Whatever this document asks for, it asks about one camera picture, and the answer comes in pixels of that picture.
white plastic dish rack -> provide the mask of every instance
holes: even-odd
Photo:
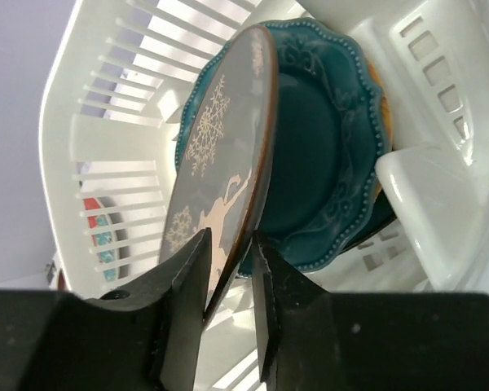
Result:
[[[76,2],[40,120],[57,260],[75,293],[99,297],[157,264],[174,137],[205,63],[246,26],[308,12],[355,38],[381,75],[397,151],[377,174],[399,216],[311,278],[330,291],[489,292],[489,0],[299,2]],[[89,228],[89,197],[111,225]],[[116,240],[94,246],[105,231]],[[100,264],[103,251],[115,260]],[[260,388],[250,282],[236,280],[204,334],[196,389]]]

decorative plate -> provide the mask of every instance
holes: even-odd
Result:
[[[275,41],[280,90],[258,229],[286,261],[309,272],[326,266],[368,222],[378,192],[375,162],[390,150],[389,117],[382,88],[352,38],[307,18],[262,24]],[[228,45],[201,71],[183,109],[176,167]],[[249,276],[250,265],[246,259],[240,275]]]
[[[83,200],[86,210],[101,209],[103,206],[96,198],[85,198]],[[97,226],[110,226],[111,222],[106,214],[99,214],[98,216],[89,216],[87,218],[90,228],[96,228]],[[114,233],[111,231],[101,232],[99,234],[92,235],[92,242],[95,246],[101,246],[104,244],[112,243]],[[99,263],[109,263],[117,259],[116,250],[106,250],[98,253]],[[115,281],[118,277],[118,268],[107,269],[104,271],[105,280],[108,282]]]
[[[160,262],[200,229],[211,229],[207,322],[236,275],[267,197],[277,69],[268,29],[246,29],[218,57],[192,131],[188,137],[183,134],[185,153],[170,198]]]
[[[369,218],[368,223],[357,233],[357,235],[348,241],[341,252],[345,253],[353,247],[357,247],[378,232],[382,231],[396,219],[397,216],[394,214],[390,202],[384,192],[382,192],[373,205],[372,216]]]

teal plate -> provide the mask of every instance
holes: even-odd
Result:
[[[303,272],[326,266],[368,223],[375,162],[390,150],[381,87],[359,45],[312,19],[268,21],[280,67],[276,140],[258,230]],[[183,109],[176,169],[228,42],[210,60]],[[249,276],[247,255],[240,276]]]
[[[362,244],[376,233],[382,231],[396,219],[397,216],[394,214],[394,210],[391,208],[390,202],[382,192],[377,197],[377,200],[373,205],[372,216],[369,218],[368,223],[362,230],[357,232],[357,235],[348,241],[348,244],[342,249],[342,252],[345,253],[346,251],[351,250],[353,247],[357,247],[358,245]]]

white wall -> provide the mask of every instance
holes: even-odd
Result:
[[[0,286],[46,287],[55,251],[38,168],[46,76],[73,0],[0,0]]]

white snowflake design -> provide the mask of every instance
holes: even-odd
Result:
[[[262,43],[259,39],[259,34],[256,33],[252,40],[252,69],[255,77],[261,76],[264,67],[262,59]]]
[[[223,136],[222,119],[230,103],[230,98],[222,94],[224,84],[225,75],[222,75],[210,98],[212,105],[205,106],[196,127],[197,132],[192,135],[192,140],[188,144],[186,158],[194,160],[192,175],[200,171],[202,177],[208,163],[213,164],[214,162],[216,145]]]
[[[172,253],[178,251],[192,237],[191,225],[192,216],[187,205],[172,217],[172,227],[165,234]]]

